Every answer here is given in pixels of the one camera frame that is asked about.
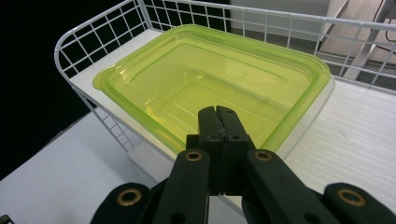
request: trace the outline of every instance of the white cart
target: white cart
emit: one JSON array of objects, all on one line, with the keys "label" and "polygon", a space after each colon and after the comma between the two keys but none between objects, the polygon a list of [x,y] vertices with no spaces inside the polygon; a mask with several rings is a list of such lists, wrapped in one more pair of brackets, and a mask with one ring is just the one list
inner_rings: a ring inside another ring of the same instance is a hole
[{"label": "white cart", "polygon": [[[311,189],[322,192],[327,184],[344,181],[396,212],[396,45],[367,41],[371,31],[396,32],[389,24],[185,0],[127,0],[82,23],[58,41],[56,66],[134,162],[160,181],[169,175],[176,155],[96,90],[92,80],[164,31],[187,23],[305,51],[329,65],[335,78],[332,96],[282,157]],[[332,31],[337,29],[348,33],[336,35]],[[335,45],[343,45],[343,52],[332,52]],[[389,51],[381,50],[359,67],[351,65],[363,45]],[[343,77],[350,69],[359,70],[356,80]],[[231,200],[238,209],[238,199]]]}]

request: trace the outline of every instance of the white wire basket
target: white wire basket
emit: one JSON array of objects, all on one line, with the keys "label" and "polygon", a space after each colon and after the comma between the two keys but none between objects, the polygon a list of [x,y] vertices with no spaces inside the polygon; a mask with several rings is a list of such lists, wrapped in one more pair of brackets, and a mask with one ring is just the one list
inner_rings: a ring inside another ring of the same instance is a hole
[{"label": "white wire basket", "polygon": [[[145,164],[149,164],[151,161],[160,163],[161,171],[158,171],[158,167],[155,168],[153,165],[145,166],[140,163],[157,180],[167,176],[172,166],[172,163],[161,161],[160,157],[165,156],[171,161],[175,155],[161,142],[150,136],[147,130],[114,102],[95,90],[92,86],[92,79],[99,71],[161,33],[175,26],[190,23],[315,55],[329,66],[337,84],[338,82],[343,83],[340,84],[341,89],[344,89],[345,86],[353,89],[353,91],[346,89],[345,95],[355,99],[356,102],[361,102],[362,97],[372,94],[372,91],[386,94],[383,103],[389,105],[388,107],[376,107],[370,104],[368,106],[374,111],[371,113],[378,114],[379,118],[376,119],[382,120],[379,122],[383,122],[385,119],[389,125],[396,126],[396,113],[394,113],[396,110],[393,105],[396,97],[396,57],[394,55],[396,45],[383,38],[369,38],[372,31],[379,32],[378,36],[396,32],[395,25],[200,1],[127,0],[64,34],[56,45],[54,59],[64,79],[97,118],[104,123],[134,161],[143,161],[142,163]],[[348,32],[346,35],[336,35],[332,31],[337,29],[346,29]],[[342,45],[342,51],[333,52],[334,45]],[[343,115],[337,113],[356,112],[353,111],[356,108],[348,107],[348,105],[341,105],[341,107],[338,105],[338,107],[341,108],[341,112],[333,112],[333,117],[322,116],[323,122],[332,123],[339,120]],[[357,121],[351,125],[359,127]],[[384,132],[385,134],[378,132],[377,134],[388,135],[386,143],[380,144],[386,151],[386,148],[393,148],[391,139],[396,137],[394,136],[396,132],[394,132],[394,128],[391,130],[385,128]],[[381,137],[375,135],[373,138],[378,140]],[[150,151],[149,148],[159,148],[160,150]],[[396,155],[393,153],[390,156],[385,155],[384,158],[396,159]],[[298,167],[295,168],[296,170],[304,167],[298,161],[295,163],[290,161],[290,166],[293,165]],[[392,174],[396,168],[393,165],[388,171],[387,174]],[[339,177],[336,175],[324,175],[324,177],[327,177],[328,181],[339,180],[336,179]],[[386,181],[390,188],[396,188],[395,178]],[[321,180],[312,184],[313,187],[318,186],[316,187],[318,191],[323,185],[325,185],[325,181]],[[374,186],[372,189],[380,191],[383,188]],[[395,209],[396,194],[394,192],[391,195],[378,193],[375,196]]]}]

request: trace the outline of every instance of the transparent green lid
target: transparent green lid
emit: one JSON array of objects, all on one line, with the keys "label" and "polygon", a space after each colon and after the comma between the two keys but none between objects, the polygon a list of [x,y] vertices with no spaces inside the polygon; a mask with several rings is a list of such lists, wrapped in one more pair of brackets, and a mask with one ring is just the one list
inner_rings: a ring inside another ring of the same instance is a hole
[{"label": "transparent green lid", "polygon": [[93,86],[176,153],[198,111],[234,110],[257,148],[276,151],[330,80],[300,51],[199,25],[180,25],[101,71]]}]

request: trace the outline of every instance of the green plastic container lid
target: green plastic container lid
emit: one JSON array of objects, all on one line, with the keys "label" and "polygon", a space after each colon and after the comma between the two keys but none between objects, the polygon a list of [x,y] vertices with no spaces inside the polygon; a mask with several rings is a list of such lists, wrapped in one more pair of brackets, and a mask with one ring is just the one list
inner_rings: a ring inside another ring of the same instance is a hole
[{"label": "green plastic container lid", "polygon": [[319,58],[199,25],[180,25],[101,71],[93,86],[167,147],[198,133],[198,111],[234,110],[255,147],[276,151],[331,77]]}]

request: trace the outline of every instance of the black background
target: black background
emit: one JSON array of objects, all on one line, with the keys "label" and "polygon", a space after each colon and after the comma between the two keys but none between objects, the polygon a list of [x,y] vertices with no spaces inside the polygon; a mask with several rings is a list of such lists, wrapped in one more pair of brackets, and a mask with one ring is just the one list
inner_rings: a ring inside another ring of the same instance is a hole
[{"label": "black background", "polygon": [[89,112],[56,69],[53,51],[65,32],[119,2],[2,2],[0,179]]}]

